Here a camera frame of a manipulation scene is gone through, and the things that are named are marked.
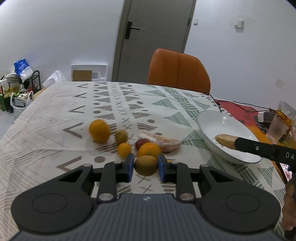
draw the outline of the ribbed gray surface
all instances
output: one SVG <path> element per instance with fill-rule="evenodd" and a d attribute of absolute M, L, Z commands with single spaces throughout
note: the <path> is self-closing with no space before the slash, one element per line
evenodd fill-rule
<path fill-rule="evenodd" d="M 54 236 L 20 232 L 12 240 L 279 241 L 282 239 L 272 231 L 251 236 L 239 236 L 221 231 L 208 224 L 193 205 L 181 204 L 175 201 L 171 194 L 123 194 L 117 202 L 101 204 L 86 223 L 72 231 Z"/>

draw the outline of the light switch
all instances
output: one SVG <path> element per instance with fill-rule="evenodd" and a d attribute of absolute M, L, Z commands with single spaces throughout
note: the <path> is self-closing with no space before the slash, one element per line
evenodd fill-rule
<path fill-rule="evenodd" d="M 243 28 L 243 26 L 244 26 L 243 20 L 238 20 L 238 19 L 235 20 L 235 24 L 234 24 L 235 28 Z"/>
<path fill-rule="evenodd" d="M 193 25 L 197 26 L 198 25 L 198 20 L 199 20 L 199 18 L 194 18 L 193 19 Z"/>

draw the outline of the door frame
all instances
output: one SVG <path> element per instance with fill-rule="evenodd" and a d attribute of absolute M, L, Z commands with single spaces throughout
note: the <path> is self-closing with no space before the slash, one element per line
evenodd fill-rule
<path fill-rule="evenodd" d="M 192 18 L 193 18 L 193 13 L 194 13 L 196 1 L 197 0 L 193 0 L 193 4 L 191 7 L 191 11 L 190 11 L 190 16 L 188 18 L 188 25 L 187 25 L 181 53 L 184 53 L 184 50 L 185 50 L 190 26 L 192 23 Z M 122 7 L 122 14 L 121 14 L 121 19 L 120 19 L 120 23 L 119 23 L 116 47 L 115 47 L 115 52 L 114 52 L 114 62 L 113 62 L 113 70 L 112 70 L 112 77 L 111 77 L 111 81 L 113 81 L 113 82 L 118 82 L 118 71 L 119 71 L 119 62 L 120 62 L 120 57 L 121 57 L 121 49 L 123 46 L 123 40 L 124 40 L 124 36 L 125 36 L 126 25 L 127 25 L 127 21 L 128 21 L 128 13 L 129 13 L 129 10 L 131 7 L 131 2 L 132 2 L 132 0 L 125 0 L 123 3 L 123 7 Z"/>

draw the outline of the orange chair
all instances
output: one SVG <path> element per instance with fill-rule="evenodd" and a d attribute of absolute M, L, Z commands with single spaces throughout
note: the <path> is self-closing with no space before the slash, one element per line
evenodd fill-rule
<path fill-rule="evenodd" d="M 156 49 L 149 67 L 149 85 L 161 85 L 201 93 L 210 93 L 211 82 L 199 59 L 167 50 Z"/>

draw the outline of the transparent cup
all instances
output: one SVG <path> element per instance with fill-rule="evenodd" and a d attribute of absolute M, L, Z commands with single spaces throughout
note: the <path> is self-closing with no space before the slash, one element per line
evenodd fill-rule
<path fill-rule="evenodd" d="M 289 127 L 282 121 L 280 117 L 275 116 L 266 133 L 266 137 L 273 144 L 276 144 L 288 128 Z"/>

